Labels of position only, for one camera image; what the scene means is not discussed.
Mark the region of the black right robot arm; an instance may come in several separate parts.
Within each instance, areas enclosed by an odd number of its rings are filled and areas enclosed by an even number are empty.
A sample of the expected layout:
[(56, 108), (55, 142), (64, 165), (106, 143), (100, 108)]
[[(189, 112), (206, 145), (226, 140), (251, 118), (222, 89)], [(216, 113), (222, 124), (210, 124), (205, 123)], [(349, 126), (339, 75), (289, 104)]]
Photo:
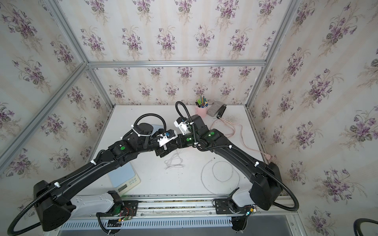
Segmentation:
[[(175, 109), (190, 133), (179, 138), (178, 147), (193, 146), (201, 152), (211, 151), (227, 160), (249, 178), (252, 184), (249, 196), (252, 202), (263, 210), (276, 206), (286, 211), (299, 210), (299, 201), (295, 194), (283, 183), (280, 170), (274, 163), (265, 164), (247, 154), (233, 144), (223, 133), (216, 129), (209, 130), (200, 116), (191, 116), (186, 105), (177, 101)], [(293, 200), (294, 206), (288, 207), (276, 202), (285, 191)]]

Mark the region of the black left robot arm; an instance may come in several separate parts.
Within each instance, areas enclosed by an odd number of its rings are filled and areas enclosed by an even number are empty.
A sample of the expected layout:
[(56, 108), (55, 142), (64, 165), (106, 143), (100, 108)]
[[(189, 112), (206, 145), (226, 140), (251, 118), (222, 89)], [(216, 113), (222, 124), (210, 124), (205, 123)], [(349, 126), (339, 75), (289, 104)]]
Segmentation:
[[(11, 222), (7, 233), (10, 236), (24, 234), (39, 226), (51, 231), (66, 223), (78, 209), (71, 200), (81, 190), (100, 177), (137, 158), (140, 153), (156, 151), (178, 137), (175, 130), (168, 130), (166, 122), (158, 114), (141, 115), (121, 140), (100, 150), (97, 156), (83, 167), (58, 180), (40, 181), (34, 188), (33, 201), (25, 206)], [(15, 227), (31, 209), (37, 212), (39, 222), (21, 230)]]

